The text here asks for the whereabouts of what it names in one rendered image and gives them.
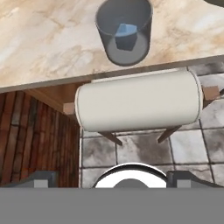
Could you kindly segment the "white cushioned wooden stool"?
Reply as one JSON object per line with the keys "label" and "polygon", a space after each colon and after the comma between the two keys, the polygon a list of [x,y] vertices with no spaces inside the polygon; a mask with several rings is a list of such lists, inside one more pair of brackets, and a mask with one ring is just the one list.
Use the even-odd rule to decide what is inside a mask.
{"label": "white cushioned wooden stool", "polygon": [[88,132],[121,144],[116,132],[163,130],[162,143],[181,126],[195,123],[202,110],[224,95],[224,89],[205,87],[190,71],[138,75],[78,87],[63,112]]}

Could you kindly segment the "grey translucent water glass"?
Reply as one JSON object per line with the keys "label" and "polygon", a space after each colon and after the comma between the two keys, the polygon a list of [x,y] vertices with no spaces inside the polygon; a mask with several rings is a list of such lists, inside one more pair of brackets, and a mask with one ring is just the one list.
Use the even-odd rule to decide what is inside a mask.
{"label": "grey translucent water glass", "polygon": [[153,6],[150,0],[105,0],[95,24],[108,59],[121,67],[142,61],[150,50]]}

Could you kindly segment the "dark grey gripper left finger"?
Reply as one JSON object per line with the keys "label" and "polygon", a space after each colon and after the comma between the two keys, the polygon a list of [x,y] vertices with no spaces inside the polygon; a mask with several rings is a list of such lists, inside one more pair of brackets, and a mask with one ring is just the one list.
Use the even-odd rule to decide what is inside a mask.
{"label": "dark grey gripper left finger", "polygon": [[57,186],[56,171],[35,171],[28,178],[24,178],[15,183],[10,183],[6,187],[24,188],[55,188]]}

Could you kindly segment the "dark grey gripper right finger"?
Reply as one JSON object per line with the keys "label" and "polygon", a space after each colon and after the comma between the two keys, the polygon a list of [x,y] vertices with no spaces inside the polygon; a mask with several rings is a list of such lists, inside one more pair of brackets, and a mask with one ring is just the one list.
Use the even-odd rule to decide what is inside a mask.
{"label": "dark grey gripper right finger", "polygon": [[220,187],[220,185],[196,177],[190,171],[168,171],[166,177],[167,188]]}

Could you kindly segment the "white and black round object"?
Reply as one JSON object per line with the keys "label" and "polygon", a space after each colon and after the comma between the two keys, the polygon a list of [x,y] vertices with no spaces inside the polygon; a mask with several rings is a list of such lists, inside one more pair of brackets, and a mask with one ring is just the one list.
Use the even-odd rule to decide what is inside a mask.
{"label": "white and black round object", "polygon": [[93,188],[166,188],[166,174],[152,165],[124,163],[106,170]]}

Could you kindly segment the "blue ice cube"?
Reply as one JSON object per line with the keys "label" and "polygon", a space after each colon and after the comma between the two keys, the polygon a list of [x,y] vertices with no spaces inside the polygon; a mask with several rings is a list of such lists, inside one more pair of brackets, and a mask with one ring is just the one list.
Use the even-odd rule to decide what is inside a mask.
{"label": "blue ice cube", "polygon": [[137,42],[137,27],[133,24],[120,24],[116,34],[115,43],[119,50],[132,51]]}

